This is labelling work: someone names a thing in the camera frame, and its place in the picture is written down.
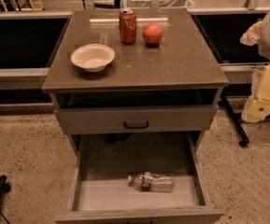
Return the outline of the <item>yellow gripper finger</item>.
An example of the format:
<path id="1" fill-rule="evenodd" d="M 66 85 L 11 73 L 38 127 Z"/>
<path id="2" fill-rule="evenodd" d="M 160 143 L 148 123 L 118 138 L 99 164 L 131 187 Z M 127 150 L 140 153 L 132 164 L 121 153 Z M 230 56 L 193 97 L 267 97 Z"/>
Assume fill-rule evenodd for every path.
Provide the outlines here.
<path id="1" fill-rule="evenodd" d="M 246 46 L 254 46 L 259 43 L 260 31 L 262 26 L 262 21 L 257 21 L 252 24 L 248 30 L 242 34 L 240 38 L 240 43 Z"/>
<path id="2" fill-rule="evenodd" d="M 259 102 L 256 92 L 261 81 L 262 70 L 254 69 L 252 73 L 251 95 L 244 104 L 241 119 L 245 122 L 255 123 L 264 120 L 270 114 L 270 105 Z"/>

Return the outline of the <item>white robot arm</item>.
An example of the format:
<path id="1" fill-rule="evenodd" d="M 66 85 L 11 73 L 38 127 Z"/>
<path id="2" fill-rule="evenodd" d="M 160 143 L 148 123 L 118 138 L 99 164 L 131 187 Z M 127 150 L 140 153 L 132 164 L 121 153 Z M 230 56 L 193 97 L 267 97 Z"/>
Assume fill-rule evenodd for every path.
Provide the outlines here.
<path id="1" fill-rule="evenodd" d="M 259 54 L 269 61 L 264 68 L 253 69 L 251 96 L 241 114 L 245 122 L 259 122 L 270 115 L 270 11 L 262 21 L 254 23 L 242 34 L 240 43 L 257 45 Z"/>

